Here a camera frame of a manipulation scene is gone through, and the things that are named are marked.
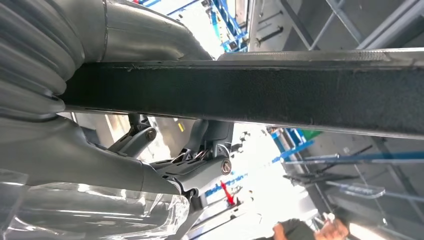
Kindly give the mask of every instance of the steel beam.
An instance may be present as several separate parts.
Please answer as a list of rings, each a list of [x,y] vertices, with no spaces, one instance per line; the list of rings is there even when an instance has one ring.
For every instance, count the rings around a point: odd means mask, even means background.
[[[360,44],[362,42],[362,34],[359,32],[357,27],[353,24],[353,22],[349,19],[349,17],[346,15],[346,13],[341,10],[338,6],[336,1],[334,0],[326,0],[328,5],[330,5],[330,8],[334,12],[334,14],[340,19],[341,23],[346,27],[346,29],[349,31],[350,35],[355,39],[355,41]]]
[[[88,64],[61,98],[70,110],[424,139],[423,51],[228,56],[222,59],[233,60]]]
[[[247,49],[249,52],[255,52],[256,48],[259,47],[259,43],[257,41],[257,33],[261,5],[263,1],[265,0],[250,0],[249,2],[249,13],[247,21],[247,33],[249,34],[249,44],[247,46]]]
[[[388,16],[369,36],[367,36],[356,49],[371,49],[371,48],[384,48],[385,41],[391,40],[387,39],[387,36],[381,37],[386,31],[389,33],[395,33],[403,31],[404,29],[396,29],[392,27],[393,24],[400,22],[405,23],[407,18],[416,18],[419,15],[411,15],[408,13],[419,0],[406,0],[404,1],[390,16]]]
[[[300,40],[302,40],[306,49],[311,48],[312,44],[314,43],[314,40],[312,39],[306,27],[303,25],[302,21],[298,18],[295,11],[286,0],[280,0],[280,2],[283,8],[283,12],[285,12],[287,16],[289,16],[294,30],[296,31],[297,35],[299,35],[299,38]]]
[[[337,8],[340,9],[345,4],[345,0],[340,0],[337,4]],[[316,36],[315,40],[313,41],[312,45],[309,47],[309,50],[314,50],[315,47],[318,44],[318,41],[321,39],[321,37],[324,35],[324,32],[329,28],[331,22],[336,17],[336,13],[333,11],[328,17],[328,20],[325,22],[324,26],[321,28],[321,31],[319,31],[318,35]]]

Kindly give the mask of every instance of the clear plastic wrap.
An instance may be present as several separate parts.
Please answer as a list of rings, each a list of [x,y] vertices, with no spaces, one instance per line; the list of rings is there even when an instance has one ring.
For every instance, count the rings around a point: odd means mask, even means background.
[[[189,213],[184,196],[49,183],[27,188],[6,240],[140,240],[176,233]]]

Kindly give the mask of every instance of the bolt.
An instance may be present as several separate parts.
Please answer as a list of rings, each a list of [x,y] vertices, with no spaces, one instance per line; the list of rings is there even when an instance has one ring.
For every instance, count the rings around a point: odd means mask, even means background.
[[[156,138],[156,130],[154,128],[150,128],[149,130],[147,130],[146,132],[146,138],[149,141],[153,141]]]
[[[228,158],[224,159],[221,163],[221,172],[224,175],[231,173],[231,162]]]

